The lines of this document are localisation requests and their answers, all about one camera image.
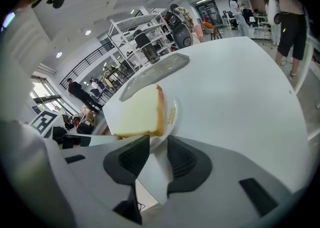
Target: bag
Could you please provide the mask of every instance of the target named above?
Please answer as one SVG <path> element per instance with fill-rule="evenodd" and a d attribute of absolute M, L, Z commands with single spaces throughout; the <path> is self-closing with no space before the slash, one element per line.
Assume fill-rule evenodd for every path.
<path fill-rule="evenodd" d="M 84 123 L 79 124 L 76 128 L 77 133 L 79 134 L 91 134 L 94 128 L 92 126 L 88 126 Z"/>

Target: white wall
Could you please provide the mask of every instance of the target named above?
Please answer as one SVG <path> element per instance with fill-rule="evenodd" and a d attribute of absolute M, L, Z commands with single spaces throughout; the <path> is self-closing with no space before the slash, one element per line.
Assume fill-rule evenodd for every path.
<path fill-rule="evenodd" d="M 191 14 L 193 19 L 193 24 L 195 25 L 198 24 L 197 19 L 201 19 L 201 17 L 194 6 L 190 5 L 188 1 L 181 2 L 178 4 L 178 6 L 185 8 Z"/>
<path fill-rule="evenodd" d="M 64 61 L 57 67 L 57 73 L 55 75 L 57 81 L 59 83 L 61 80 L 85 57 L 87 57 L 90 53 L 101 47 L 101 43 L 97 38 L 92 38 L 87 41 L 81 47 L 73 51 L 70 55 L 64 57 L 63 53 L 60 58 L 64 58 Z"/>
<path fill-rule="evenodd" d="M 18 12 L 2 34 L 3 45 L 11 58 L 31 76 L 45 58 L 51 42 L 33 9 Z"/>
<path fill-rule="evenodd" d="M 34 99 L 29 95 L 21 112 L 20 121 L 22 123 L 30 123 L 37 116 L 37 113 L 32 108 L 36 105 Z"/>
<path fill-rule="evenodd" d="M 229 0 L 214 0 L 214 1 L 221 16 L 224 14 L 224 11 L 226 12 L 231 11 L 229 7 Z M 248 8 L 252 10 L 250 0 L 238 0 L 238 4 L 241 4 L 242 2 L 248 3 Z"/>

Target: person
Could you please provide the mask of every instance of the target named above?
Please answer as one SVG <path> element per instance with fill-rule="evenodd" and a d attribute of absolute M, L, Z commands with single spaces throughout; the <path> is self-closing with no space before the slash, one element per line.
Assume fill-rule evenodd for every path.
<path fill-rule="evenodd" d="M 238 0 L 229 0 L 229 6 L 233 13 L 233 16 L 238 22 L 240 36 L 248 37 L 249 36 L 248 25 L 246 24 L 246 21 L 242 16 L 242 13 L 240 11 L 240 6 L 238 5 Z"/>
<path fill-rule="evenodd" d="M 98 84 L 98 82 L 99 82 L 99 79 L 98 79 L 98 78 L 91 77 L 91 80 L 94 81 L 94 82 L 96 82 L 97 84 Z"/>
<path fill-rule="evenodd" d="M 204 22 L 209 22 L 208 16 L 204 14 Z"/>
<path fill-rule="evenodd" d="M 71 78 L 67 79 L 68 82 L 68 91 L 79 100 L 81 100 L 90 110 L 98 112 L 98 110 L 93 106 L 97 106 L 99 109 L 102 109 L 102 105 L 97 103 L 87 92 L 81 89 L 81 85 L 77 82 L 73 82 Z"/>
<path fill-rule="evenodd" d="M 178 5 L 173 4 L 173 5 L 170 6 L 170 10 L 180 13 L 184 17 L 185 24 L 188 27 L 188 29 L 190 30 L 190 32 L 192 33 L 192 32 L 195 31 L 195 29 L 194 29 L 194 21 L 192 19 L 192 16 L 185 8 L 179 7 Z"/>
<path fill-rule="evenodd" d="M 73 129 L 75 127 L 75 125 L 72 124 L 72 120 L 70 119 L 69 113 L 64 109 L 64 107 L 60 108 L 58 106 L 55 106 L 54 110 L 62 115 L 62 118 L 63 118 L 63 121 L 64 121 L 64 127 L 67 130 Z"/>
<path fill-rule="evenodd" d="M 95 81 L 93 81 L 92 79 L 90 79 L 90 84 L 91 84 L 91 86 L 92 86 L 93 88 L 95 88 L 95 89 L 98 88 L 98 84 L 97 84 Z"/>
<path fill-rule="evenodd" d="M 307 23 L 302 3 L 298 0 L 279 0 L 281 11 L 281 36 L 275 56 L 275 63 L 280 65 L 283 56 L 287 57 L 293 45 L 293 62 L 289 78 L 294 80 L 300 61 L 304 57 Z"/>

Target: floor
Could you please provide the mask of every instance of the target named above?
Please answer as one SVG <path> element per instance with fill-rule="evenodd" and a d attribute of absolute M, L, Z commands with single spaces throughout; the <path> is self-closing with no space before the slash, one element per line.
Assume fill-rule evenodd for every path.
<path fill-rule="evenodd" d="M 102 110 L 100 110 L 95 116 L 94 129 L 92 135 L 102 135 L 107 127 L 107 122 Z"/>
<path fill-rule="evenodd" d="M 229 30 L 227 29 L 219 29 L 220 33 L 223 32 L 222 38 L 228 38 L 228 37 L 238 37 L 240 36 L 238 30 L 232 30 L 232 34 Z M 204 36 L 205 41 L 210 41 L 211 37 L 210 35 L 205 35 Z M 277 46 L 274 46 L 270 43 L 270 41 L 266 40 L 254 40 L 261 48 L 263 48 L 269 56 L 274 60 L 276 57 L 277 53 Z M 282 69 L 283 73 L 288 77 L 290 70 L 291 70 L 291 65 L 292 63 L 292 49 L 289 52 L 287 63 L 285 61 L 282 61 L 281 64 L 284 66 L 280 66 Z M 302 65 L 300 65 L 298 69 L 298 75 L 299 72 L 302 69 Z M 306 124 L 306 129 L 308 134 L 312 133 L 315 131 L 315 129 L 320 127 L 320 109 L 316 108 L 316 102 L 320 101 L 320 80 L 315 76 L 313 71 L 309 70 L 308 74 L 305 78 L 305 81 L 300 89 L 300 91 L 297 94 L 298 100 L 300 102 L 304 119 L 305 119 L 305 124 Z M 316 136 L 312 141 L 312 143 L 315 144 L 320 144 L 320 135 Z"/>

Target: ceiling light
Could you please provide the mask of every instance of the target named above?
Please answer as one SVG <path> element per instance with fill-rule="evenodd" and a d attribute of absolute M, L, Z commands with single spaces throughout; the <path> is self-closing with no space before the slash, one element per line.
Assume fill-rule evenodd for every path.
<path fill-rule="evenodd" d="M 201 0 L 201 1 L 197 2 L 197 4 L 200 4 L 200 3 L 205 2 L 205 1 L 208 1 L 208 0 Z"/>
<path fill-rule="evenodd" d="M 6 28 L 9 26 L 10 22 L 14 19 L 15 13 L 10 13 L 6 16 L 6 18 L 3 21 L 3 27 Z"/>

